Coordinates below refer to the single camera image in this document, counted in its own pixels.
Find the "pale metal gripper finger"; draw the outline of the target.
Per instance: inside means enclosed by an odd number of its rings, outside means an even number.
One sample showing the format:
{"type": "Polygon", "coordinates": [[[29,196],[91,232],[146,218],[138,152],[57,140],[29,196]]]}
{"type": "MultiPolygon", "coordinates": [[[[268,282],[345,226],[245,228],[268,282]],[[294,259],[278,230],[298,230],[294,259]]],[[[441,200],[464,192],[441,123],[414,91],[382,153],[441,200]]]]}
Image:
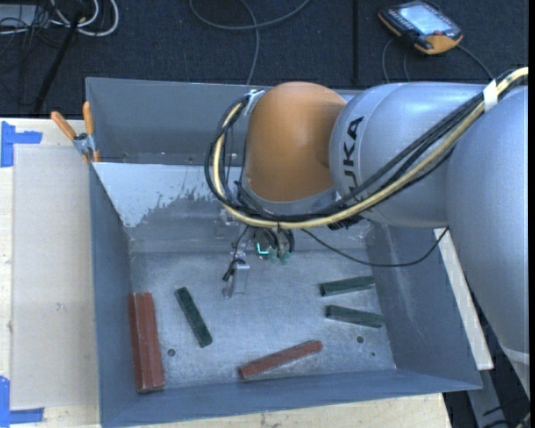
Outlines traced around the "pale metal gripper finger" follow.
{"type": "Polygon", "coordinates": [[[247,289],[250,265],[243,259],[235,262],[234,294],[245,294],[247,289]]]}
{"type": "Polygon", "coordinates": [[[237,286],[237,273],[238,269],[236,267],[230,267],[222,277],[222,280],[225,283],[222,289],[222,294],[227,299],[230,299],[235,292],[235,287],[237,286]]]}

